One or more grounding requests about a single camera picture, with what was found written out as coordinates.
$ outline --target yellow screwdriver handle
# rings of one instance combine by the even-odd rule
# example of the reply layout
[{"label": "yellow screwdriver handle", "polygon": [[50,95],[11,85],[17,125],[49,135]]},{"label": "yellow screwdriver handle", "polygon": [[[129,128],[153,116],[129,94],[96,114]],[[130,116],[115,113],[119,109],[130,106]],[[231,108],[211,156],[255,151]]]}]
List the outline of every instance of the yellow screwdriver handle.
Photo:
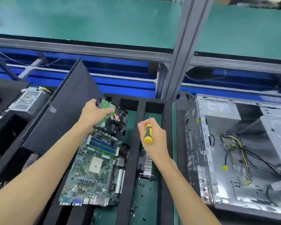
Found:
[{"label": "yellow screwdriver handle", "polygon": [[152,134],[152,125],[151,124],[147,124],[146,125],[145,136],[144,136],[143,140],[147,144],[151,144],[152,143],[152,141],[153,141],[153,134]]}]

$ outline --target power supply unit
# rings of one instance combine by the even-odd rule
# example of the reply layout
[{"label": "power supply unit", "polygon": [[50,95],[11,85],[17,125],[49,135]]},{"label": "power supply unit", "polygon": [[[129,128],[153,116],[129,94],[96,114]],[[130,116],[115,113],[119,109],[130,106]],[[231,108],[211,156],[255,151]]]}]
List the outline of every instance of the power supply unit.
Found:
[{"label": "power supply unit", "polygon": [[197,95],[185,132],[190,184],[202,201],[281,220],[281,105]]},{"label": "power supply unit", "polygon": [[24,90],[24,93],[10,105],[9,109],[20,116],[34,115],[50,95],[37,87]]}]

